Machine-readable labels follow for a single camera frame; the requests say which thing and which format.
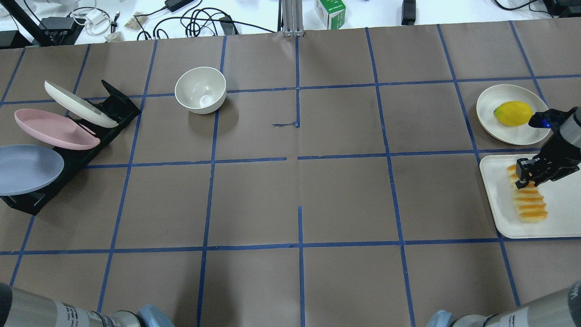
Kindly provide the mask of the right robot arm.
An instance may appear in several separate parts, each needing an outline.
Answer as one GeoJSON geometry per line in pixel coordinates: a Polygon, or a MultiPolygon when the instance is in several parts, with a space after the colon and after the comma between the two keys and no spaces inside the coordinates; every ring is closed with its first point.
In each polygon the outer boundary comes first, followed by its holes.
{"type": "MultiPolygon", "coordinates": [[[[519,158],[507,169],[512,200],[523,218],[540,218],[545,204],[536,191],[540,184],[558,181],[580,170],[580,108],[535,113],[533,128],[549,128],[552,136],[531,159],[519,158]]],[[[578,327],[580,325],[580,282],[502,314],[465,315],[454,318],[441,310],[433,314],[429,327],[578,327]]]]}

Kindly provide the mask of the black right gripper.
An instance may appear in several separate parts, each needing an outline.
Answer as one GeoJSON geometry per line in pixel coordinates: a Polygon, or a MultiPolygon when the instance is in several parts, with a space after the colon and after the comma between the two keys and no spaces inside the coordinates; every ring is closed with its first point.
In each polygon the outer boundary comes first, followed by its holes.
{"type": "Polygon", "coordinates": [[[552,130],[550,138],[533,158],[516,161],[517,189],[530,183],[536,186],[547,181],[557,181],[580,170],[580,110],[564,112],[549,109],[535,113],[529,126],[552,130]]]}

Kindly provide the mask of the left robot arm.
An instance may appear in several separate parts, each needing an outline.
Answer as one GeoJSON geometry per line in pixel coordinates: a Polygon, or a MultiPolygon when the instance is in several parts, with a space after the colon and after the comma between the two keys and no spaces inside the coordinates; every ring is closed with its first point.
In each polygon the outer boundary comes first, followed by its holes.
{"type": "Polygon", "coordinates": [[[0,284],[2,327],[173,327],[158,307],[147,304],[137,314],[116,311],[106,315],[58,302],[31,292],[0,284]]]}

